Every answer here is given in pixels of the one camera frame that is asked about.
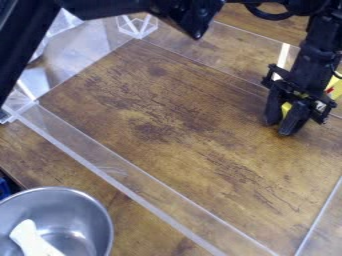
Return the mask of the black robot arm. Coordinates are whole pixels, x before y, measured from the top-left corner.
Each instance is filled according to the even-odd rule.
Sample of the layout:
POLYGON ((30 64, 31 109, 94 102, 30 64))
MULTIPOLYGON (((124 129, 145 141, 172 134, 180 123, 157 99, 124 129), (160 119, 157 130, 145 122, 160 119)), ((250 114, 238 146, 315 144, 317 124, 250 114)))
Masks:
POLYGON ((0 109, 62 10, 81 20, 146 12, 200 39, 228 4, 269 21, 309 18, 292 69, 272 64, 263 80, 265 122, 285 136, 311 120, 323 124, 337 107, 327 87, 342 62, 342 0, 0 0, 0 109))

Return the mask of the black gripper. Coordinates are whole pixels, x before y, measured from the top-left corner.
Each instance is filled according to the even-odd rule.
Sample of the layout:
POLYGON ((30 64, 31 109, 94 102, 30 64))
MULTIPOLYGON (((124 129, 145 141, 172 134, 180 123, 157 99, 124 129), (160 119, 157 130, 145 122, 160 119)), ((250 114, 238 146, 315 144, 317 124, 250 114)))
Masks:
POLYGON ((291 70, 277 64, 269 65, 263 80, 269 89, 265 122, 269 126, 281 122, 281 135, 296 134, 309 120, 319 124, 327 121, 337 103, 329 98, 325 88, 337 75, 339 64, 337 50, 304 44, 291 70))

